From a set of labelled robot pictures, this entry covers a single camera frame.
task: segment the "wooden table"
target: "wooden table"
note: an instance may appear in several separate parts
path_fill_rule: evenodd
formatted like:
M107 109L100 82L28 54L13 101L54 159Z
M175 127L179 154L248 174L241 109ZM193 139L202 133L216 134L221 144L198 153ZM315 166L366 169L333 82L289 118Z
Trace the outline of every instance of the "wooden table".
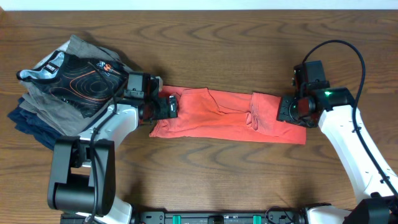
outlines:
M6 115L26 92L15 73L71 34L115 50L167 85L283 95L293 66L328 39L362 52L359 103L366 127L398 171L397 11L5 12L0 17L0 222L58 223L46 202L52 152L14 129ZM357 56L344 45L317 50L332 86L359 85ZM131 133L116 153L117 194L140 209L266 210L330 202L354 208L341 162L318 129L307 144L149 138Z

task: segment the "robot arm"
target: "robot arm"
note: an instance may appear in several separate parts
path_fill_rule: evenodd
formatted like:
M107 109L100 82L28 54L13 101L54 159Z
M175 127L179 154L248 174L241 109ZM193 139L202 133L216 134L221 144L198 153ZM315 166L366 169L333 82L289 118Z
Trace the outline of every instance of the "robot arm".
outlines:
M397 212L394 191L398 188L398 177L371 139L359 110L355 113L356 121L353 120L358 99L354 101L346 88L330 88L321 61L297 65L294 85L296 94L282 98L277 119L306 128L319 126L335 148L358 203L353 212L330 205L309 208L304 212L307 223L387 223Z
M105 114L79 136L62 136L57 140L47 195L50 208L88 217L96 206L97 222L134 222L132 206L116 196L114 152L140 121L177 117L177 100L174 96L159 98L161 89L161 78L130 73L125 98L118 101L116 111L115 105L110 105ZM72 174L72 167L92 167L92 143L96 169L91 168L89 176Z

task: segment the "black graphic t-shirt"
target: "black graphic t-shirt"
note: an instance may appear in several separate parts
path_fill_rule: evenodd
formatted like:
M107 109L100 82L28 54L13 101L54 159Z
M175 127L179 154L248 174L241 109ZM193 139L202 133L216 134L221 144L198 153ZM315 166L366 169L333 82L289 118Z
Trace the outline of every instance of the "black graphic t-shirt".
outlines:
M117 62L78 58L59 51L39 68L19 71L17 78L32 82L40 91L74 106L84 118L91 117L112 98L112 94L88 62L101 72L115 93L128 78Z

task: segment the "clothing label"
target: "clothing label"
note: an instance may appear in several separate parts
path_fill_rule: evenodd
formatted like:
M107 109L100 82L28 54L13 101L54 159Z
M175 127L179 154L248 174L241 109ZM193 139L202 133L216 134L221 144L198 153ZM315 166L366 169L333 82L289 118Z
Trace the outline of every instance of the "clothing label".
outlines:
M45 65L44 69L50 72L51 74L54 74L59 69L59 67L49 62L48 64Z

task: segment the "folded clothes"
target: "folded clothes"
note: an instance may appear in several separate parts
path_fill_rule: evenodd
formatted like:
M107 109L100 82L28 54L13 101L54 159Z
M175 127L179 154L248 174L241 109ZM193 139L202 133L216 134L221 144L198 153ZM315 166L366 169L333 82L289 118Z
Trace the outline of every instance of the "folded clothes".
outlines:
M18 100L19 104L24 102L23 98ZM13 122L16 123L15 128L26 134L32 134L35 139L42 143L45 147L54 150L55 141L61 134L42 121L36 114L31 113L17 107L8 114Z
M121 62L117 53L89 44L75 35L72 35L70 40L61 45L57 50L79 58L95 58L107 62L116 62L123 67L124 71L132 71L131 68ZM34 69L45 65L54 53L55 51L43 58ZM73 105L41 91L32 82L21 81L21 83L29 92L29 94L23 96L25 102L21 104L21 107L36 113L40 119L63 135L74 136L79 134L96 121L111 103L109 100L102 107L96 107L94 114L90 113L89 116L83 117L82 113L73 107Z
M305 128L276 120L277 96L174 86L164 86L160 94L177 97L178 118L158 121L150 137L305 144Z
M17 78L72 105L83 118L90 118L111 99L111 92L115 93L123 86L128 73L116 62L79 58L55 51L42 66L33 70L21 70L17 73Z

